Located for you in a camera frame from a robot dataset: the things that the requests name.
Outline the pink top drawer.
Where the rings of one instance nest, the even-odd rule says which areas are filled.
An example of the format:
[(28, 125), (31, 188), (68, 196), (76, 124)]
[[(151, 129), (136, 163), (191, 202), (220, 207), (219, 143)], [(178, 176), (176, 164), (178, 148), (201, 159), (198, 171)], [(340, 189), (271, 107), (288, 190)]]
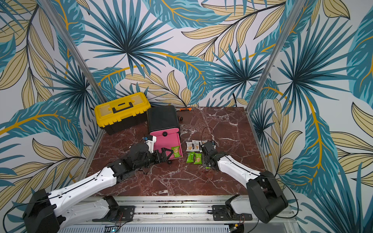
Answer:
[(156, 137), (168, 137), (173, 134), (179, 134), (180, 129), (179, 128), (169, 128), (169, 129), (162, 129), (162, 130), (157, 130), (157, 131), (152, 131), (150, 132), (150, 135), (156, 136)]

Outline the green cookie packet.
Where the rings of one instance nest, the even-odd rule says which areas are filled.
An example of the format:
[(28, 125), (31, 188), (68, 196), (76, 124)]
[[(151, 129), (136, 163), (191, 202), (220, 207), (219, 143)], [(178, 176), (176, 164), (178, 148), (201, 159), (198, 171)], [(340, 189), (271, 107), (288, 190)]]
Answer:
[(186, 163), (194, 163), (195, 152), (189, 152)]
[(172, 151), (173, 151), (173, 156), (174, 156), (174, 158), (182, 157), (182, 154), (181, 154), (181, 151), (180, 151), (180, 147), (179, 147), (179, 146), (172, 147)]
[(203, 163), (202, 161), (202, 154), (201, 153), (195, 153), (195, 165), (201, 165)]

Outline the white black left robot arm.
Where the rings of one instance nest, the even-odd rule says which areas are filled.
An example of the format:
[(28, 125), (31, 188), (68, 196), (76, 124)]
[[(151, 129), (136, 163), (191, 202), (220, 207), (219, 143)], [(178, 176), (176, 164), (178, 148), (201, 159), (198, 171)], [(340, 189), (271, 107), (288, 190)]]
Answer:
[(109, 162), (99, 172), (67, 187), (35, 192), (22, 216), (28, 233), (57, 233), (84, 221), (118, 221), (124, 215), (116, 200), (107, 196), (82, 204), (86, 198), (130, 178), (137, 170), (168, 162), (172, 149), (151, 150), (138, 143), (121, 159)]

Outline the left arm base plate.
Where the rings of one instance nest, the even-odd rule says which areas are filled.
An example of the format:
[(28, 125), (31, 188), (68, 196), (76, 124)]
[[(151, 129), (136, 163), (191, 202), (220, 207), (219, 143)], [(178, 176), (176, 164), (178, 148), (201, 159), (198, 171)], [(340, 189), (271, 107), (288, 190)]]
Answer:
[(109, 212), (100, 219), (93, 219), (93, 222), (126, 222), (132, 221), (134, 217), (135, 206), (115, 206), (109, 209)]

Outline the black drawer cabinet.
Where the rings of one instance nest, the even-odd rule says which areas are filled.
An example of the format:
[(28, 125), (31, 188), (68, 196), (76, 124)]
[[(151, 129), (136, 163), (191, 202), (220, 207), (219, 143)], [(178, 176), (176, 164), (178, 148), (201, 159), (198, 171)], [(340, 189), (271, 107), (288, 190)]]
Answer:
[(180, 130), (179, 118), (173, 105), (151, 107), (147, 110), (149, 133), (174, 129)]

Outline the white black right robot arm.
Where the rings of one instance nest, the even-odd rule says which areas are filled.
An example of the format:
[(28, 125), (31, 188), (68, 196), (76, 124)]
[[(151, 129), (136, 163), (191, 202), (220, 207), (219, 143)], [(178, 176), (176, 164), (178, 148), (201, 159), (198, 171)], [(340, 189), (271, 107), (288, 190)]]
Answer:
[(269, 171), (251, 169), (225, 152), (215, 149), (214, 141), (201, 145), (203, 158), (211, 169), (221, 171), (243, 185), (248, 197), (235, 195), (225, 202), (223, 211), (214, 210), (229, 219), (254, 215), (263, 223), (270, 222), (288, 207), (288, 200), (274, 175)]

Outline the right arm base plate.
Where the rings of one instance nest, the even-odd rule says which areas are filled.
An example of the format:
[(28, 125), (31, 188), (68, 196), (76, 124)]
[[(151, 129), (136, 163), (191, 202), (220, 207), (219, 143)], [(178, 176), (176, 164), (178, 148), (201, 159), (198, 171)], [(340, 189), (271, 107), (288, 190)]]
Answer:
[(237, 214), (232, 207), (227, 205), (213, 205), (211, 210), (207, 211), (213, 216), (214, 221), (251, 221), (251, 214)]

